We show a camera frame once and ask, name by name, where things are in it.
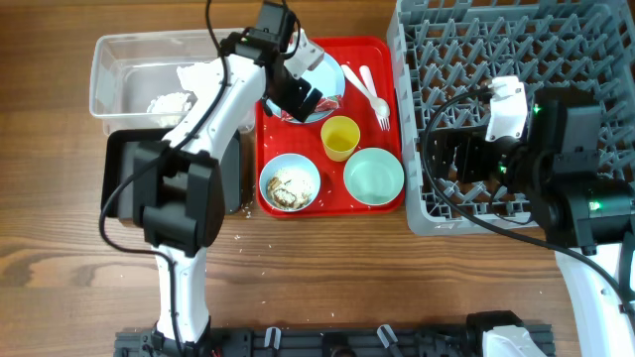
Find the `white napkin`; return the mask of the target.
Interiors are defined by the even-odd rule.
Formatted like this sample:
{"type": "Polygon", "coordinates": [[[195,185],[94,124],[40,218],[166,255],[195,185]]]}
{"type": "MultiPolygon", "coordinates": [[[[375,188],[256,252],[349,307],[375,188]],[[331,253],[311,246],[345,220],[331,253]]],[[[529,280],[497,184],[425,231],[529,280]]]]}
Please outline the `white napkin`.
{"type": "Polygon", "coordinates": [[[181,88],[176,92],[159,95],[146,110],[149,114],[161,114],[155,120],[158,127],[175,127],[192,110],[198,98],[206,92],[202,76],[208,72],[208,66],[209,62],[197,62],[177,67],[176,75],[181,88]]]}

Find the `white plastic fork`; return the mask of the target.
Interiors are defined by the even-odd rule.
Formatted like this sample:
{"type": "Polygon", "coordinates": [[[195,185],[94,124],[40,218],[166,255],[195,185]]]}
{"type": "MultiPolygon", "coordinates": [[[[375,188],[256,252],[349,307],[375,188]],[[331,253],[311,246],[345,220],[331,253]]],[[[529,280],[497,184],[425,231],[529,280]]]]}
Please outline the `white plastic fork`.
{"type": "Polygon", "coordinates": [[[390,122],[389,122],[390,107],[384,99],[378,96],[374,78],[370,68],[367,65],[363,65],[359,68],[359,71],[360,71],[364,85],[368,89],[369,93],[372,94],[373,97],[375,98],[374,104],[372,104],[372,107],[375,110],[375,114],[377,116],[377,120],[379,122],[380,128],[383,131],[389,131],[390,130],[390,122]]]}

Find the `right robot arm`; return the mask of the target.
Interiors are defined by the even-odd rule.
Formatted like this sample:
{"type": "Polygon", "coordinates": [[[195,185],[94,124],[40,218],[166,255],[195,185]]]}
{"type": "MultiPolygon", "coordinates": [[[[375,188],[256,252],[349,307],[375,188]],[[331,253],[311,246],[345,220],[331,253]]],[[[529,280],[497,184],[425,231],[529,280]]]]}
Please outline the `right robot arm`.
{"type": "Polygon", "coordinates": [[[466,217],[555,252],[583,355],[633,355],[634,189],[597,172],[599,104],[588,92],[565,88],[543,89],[529,100],[522,84],[491,84],[471,94],[489,101],[486,128],[441,130],[434,114],[421,136],[432,189],[456,206],[437,184],[454,164],[461,182],[495,179],[524,194],[543,241],[466,217]]]}

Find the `light blue bowl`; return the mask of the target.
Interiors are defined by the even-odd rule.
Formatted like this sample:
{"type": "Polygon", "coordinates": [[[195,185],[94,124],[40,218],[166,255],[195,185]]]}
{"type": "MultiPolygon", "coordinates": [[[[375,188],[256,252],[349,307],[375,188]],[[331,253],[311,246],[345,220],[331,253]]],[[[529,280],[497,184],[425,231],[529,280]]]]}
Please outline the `light blue bowl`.
{"type": "Polygon", "coordinates": [[[296,213],[317,199],[321,178],[317,166],[307,157],[282,154],[260,170],[258,188],[264,206],[274,213],[296,213]]]}

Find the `red snack wrapper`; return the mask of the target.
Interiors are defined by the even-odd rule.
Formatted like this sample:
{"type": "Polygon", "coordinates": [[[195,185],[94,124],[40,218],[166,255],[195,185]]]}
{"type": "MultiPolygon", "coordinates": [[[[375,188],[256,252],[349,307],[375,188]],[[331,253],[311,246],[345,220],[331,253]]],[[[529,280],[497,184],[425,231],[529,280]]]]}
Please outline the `red snack wrapper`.
{"type": "Polygon", "coordinates": [[[311,114],[311,117],[314,115],[320,115],[323,117],[326,112],[332,112],[336,109],[339,109],[342,104],[342,96],[341,95],[333,95],[328,97],[323,97],[317,104],[317,107],[311,114]]]}

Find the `mint green bowl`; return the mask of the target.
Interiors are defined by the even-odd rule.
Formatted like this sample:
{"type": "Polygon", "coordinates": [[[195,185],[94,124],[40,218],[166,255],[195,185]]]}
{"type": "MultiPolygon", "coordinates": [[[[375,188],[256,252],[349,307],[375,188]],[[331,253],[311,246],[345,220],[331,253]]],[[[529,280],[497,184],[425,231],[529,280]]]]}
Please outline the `mint green bowl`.
{"type": "Polygon", "coordinates": [[[405,174],[401,162],[380,148],[366,148],[353,154],[343,172],[344,186],[358,202],[386,205],[401,193],[405,174]]]}

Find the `white plastic spoon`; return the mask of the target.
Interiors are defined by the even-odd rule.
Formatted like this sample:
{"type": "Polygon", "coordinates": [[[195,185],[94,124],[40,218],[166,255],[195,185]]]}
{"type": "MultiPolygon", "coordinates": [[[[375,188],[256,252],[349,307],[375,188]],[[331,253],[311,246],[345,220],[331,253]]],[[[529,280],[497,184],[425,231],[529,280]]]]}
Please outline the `white plastic spoon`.
{"type": "Polygon", "coordinates": [[[372,94],[348,65],[342,64],[340,67],[344,77],[368,99],[375,113],[381,118],[388,118],[390,108],[387,102],[372,94]]]}

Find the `yellow plastic cup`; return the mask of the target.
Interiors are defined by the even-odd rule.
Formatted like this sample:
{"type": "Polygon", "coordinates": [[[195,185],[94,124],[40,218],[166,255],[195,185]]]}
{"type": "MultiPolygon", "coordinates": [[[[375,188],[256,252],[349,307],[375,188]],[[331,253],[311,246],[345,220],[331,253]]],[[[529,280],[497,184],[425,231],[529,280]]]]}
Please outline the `yellow plastic cup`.
{"type": "Polygon", "coordinates": [[[360,137],[357,123],[346,116],[330,117],[320,129],[324,151],[335,162],[346,161],[357,148],[360,137]]]}

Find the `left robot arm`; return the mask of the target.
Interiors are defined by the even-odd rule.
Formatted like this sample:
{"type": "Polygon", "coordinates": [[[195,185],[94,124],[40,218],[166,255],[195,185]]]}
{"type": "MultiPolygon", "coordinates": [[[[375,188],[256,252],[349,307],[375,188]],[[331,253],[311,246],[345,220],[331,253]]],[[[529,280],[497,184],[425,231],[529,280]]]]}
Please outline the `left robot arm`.
{"type": "Polygon", "coordinates": [[[162,312],[148,350],[200,356],[210,318],[204,258],[225,216],[220,162],[239,122],[256,102],[272,101],[304,122],[321,99],[302,78],[323,52],[300,46],[297,15],[286,3],[263,3],[258,22],[223,40],[205,79],[210,92],[159,141],[143,141],[134,155],[132,220],[157,259],[162,312]]]}

